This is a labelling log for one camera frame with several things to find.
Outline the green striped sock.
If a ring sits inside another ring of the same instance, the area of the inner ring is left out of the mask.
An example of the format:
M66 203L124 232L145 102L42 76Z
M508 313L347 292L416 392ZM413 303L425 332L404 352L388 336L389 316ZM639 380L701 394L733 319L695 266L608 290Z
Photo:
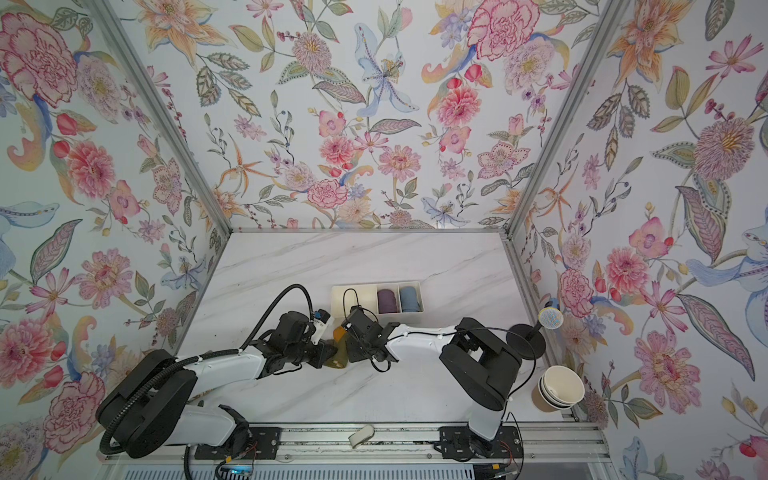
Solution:
M337 327L333 331L333 343L336 353L325 362L325 366L334 369L344 369L349 363L347 344L347 331L343 327Z

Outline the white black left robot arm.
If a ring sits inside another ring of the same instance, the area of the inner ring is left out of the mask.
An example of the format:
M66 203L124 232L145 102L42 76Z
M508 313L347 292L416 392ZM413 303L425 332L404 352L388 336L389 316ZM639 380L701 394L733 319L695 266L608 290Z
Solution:
M248 420L225 404L194 404L194 399L230 384L285 374L308 365L315 369L337 349L322 335L330 314L283 314L276 328L245 347L208 352L180 360L152 353L115 387L96 413L104 432L99 451L145 457L162 446L207 445L239 454L254 440Z

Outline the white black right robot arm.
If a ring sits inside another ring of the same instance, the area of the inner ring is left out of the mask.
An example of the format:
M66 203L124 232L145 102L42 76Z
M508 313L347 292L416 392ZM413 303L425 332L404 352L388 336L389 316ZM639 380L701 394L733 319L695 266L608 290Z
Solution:
M475 404L468 421L470 434L485 443L497 438L523 357L495 334L495 327L471 317L444 328L383 325L360 306L351 309L341 327L351 363L368 361L390 368L438 359Z

